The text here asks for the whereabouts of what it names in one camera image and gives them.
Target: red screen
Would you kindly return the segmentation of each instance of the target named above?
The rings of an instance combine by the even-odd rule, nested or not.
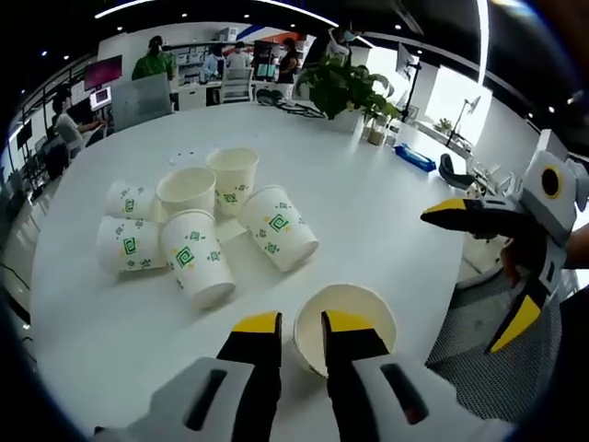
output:
[[[86,68],[84,86],[86,90],[93,89],[116,80],[122,76],[122,56],[108,58],[100,62],[90,64]]]

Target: person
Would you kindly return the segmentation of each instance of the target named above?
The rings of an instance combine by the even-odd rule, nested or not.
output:
[[[53,111],[55,111],[55,123],[53,128],[68,145],[68,152],[74,157],[80,149],[96,143],[102,138],[92,135],[92,131],[104,126],[106,123],[102,120],[91,122],[89,124],[77,124],[72,117],[67,114],[67,109],[72,106],[72,93],[69,89],[60,88],[53,97]]]
[[[511,287],[515,287],[522,276],[518,266],[528,267],[531,259],[541,253],[541,244],[534,238],[517,238],[512,240],[501,252],[503,271]],[[589,224],[571,233],[566,244],[568,269],[589,268]]]
[[[247,69],[250,67],[249,55],[243,51],[245,46],[243,41],[236,43],[235,51],[227,57],[227,69]]]
[[[293,86],[295,85],[298,53],[296,52],[296,43],[293,39],[284,40],[283,45],[286,55],[280,61],[277,89],[283,93],[284,99],[290,101],[293,97]]]
[[[360,32],[352,28],[351,21],[346,26],[329,29],[324,35],[317,37],[313,41],[306,55],[304,68],[318,64],[325,55],[340,58],[343,65],[350,65],[352,62],[350,43],[358,35],[360,35]]]
[[[176,62],[173,55],[162,52],[164,41],[156,35],[149,41],[149,51],[135,63],[131,75],[132,80],[138,80],[147,76],[167,74],[168,81],[176,75]]]
[[[223,76],[224,69],[225,58],[223,57],[223,44],[217,43],[211,49],[211,53],[204,59],[202,71],[204,72],[205,79],[208,81]]]

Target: ceiling light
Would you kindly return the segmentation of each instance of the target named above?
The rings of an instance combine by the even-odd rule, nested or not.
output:
[[[134,0],[129,3],[125,3],[123,5],[118,5],[118,6],[112,7],[111,9],[107,9],[106,11],[102,11],[101,13],[96,14],[94,16],[94,18],[96,18],[96,19],[103,18],[103,17],[107,16],[108,14],[112,14],[113,12],[120,11],[121,9],[124,9],[126,7],[131,7],[131,6],[135,6],[135,5],[140,5],[141,3],[153,2],[153,1],[154,0]]]
[[[335,26],[335,27],[339,26],[335,21],[332,21],[328,18],[322,17],[322,16],[315,14],[313,12],[307,11],[306,9],[303,9],[301,7],[287,5],[286,3],[277,2],[275,0],[255,0],[255,1],[260,2],[260,3],[267,3],[268,5],[284,7],[286,9],[290,9],[291,11],[299,12],[301,14],[305,14],[306,16],[316,18],[317,20],[321,20],[322,22],[327,23],[328,25]],[[375,48],[374,44],[372,44],[370,41],[368,41],[367,39],[364,39],[362,37],[356,38],[356,41],[361,41],[362,43],[370,46],[371,48]]]
[[[485,81],[485,74],[487,72],[487,58],[489,55],[489,6],[487,0],[477,0],[477,7],[479,10],[479,25],[480,25],[480,62],[479,62],[479,80],[477,84],[482,86]]]

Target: green leaves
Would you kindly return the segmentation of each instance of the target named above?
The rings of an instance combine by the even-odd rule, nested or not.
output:
[[[355,109],[363,109],[366,117],[384,115],[395,117],[398,110],[387,102],[387,98],[373,90],[375,81],[386,90],[386,97],[394,91],[387,78],[370,74],[366,66],[345,66],[337,57],[324,56],[318,66],[305,70],[298,84],[308,84],[310,98],[330,120],[348,108],[351,103]]]

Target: tipped-over paper cup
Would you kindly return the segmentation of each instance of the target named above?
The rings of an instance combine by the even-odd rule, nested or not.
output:
[[[221,212],[237,216],[254,186],[258,155],[250,149],[215,150],[206,165],[217,177],[215,194]]]
[[[143,219],[105,216],[98,228],[98,260],[109,272],[164,267],[159,249],[159,226]]]
[[[175,170],[157,185],[157,198],[168,216],[184,210],[214,211],[215,176],[205,168]]]
[[[188,210],[170,217],[162,228],[161,244],[176,283],[196,307],[210,307],[235,289],[208,212]]]
[[[283,272],[310,257],[319,242],[280,186],[253,193],[241,208],[239,224]]]
[[[150,189],[115,181],[107,193],[105,214],[115,218],[151,220],[155,198]]]
[[[311,297],[294,320],[294,346],[305,369],[326,378],[321,313],[340,310],[368,320],[389,352],[397,339],[397,324],[387,303],[372,290],[358,285],[328,285]]]

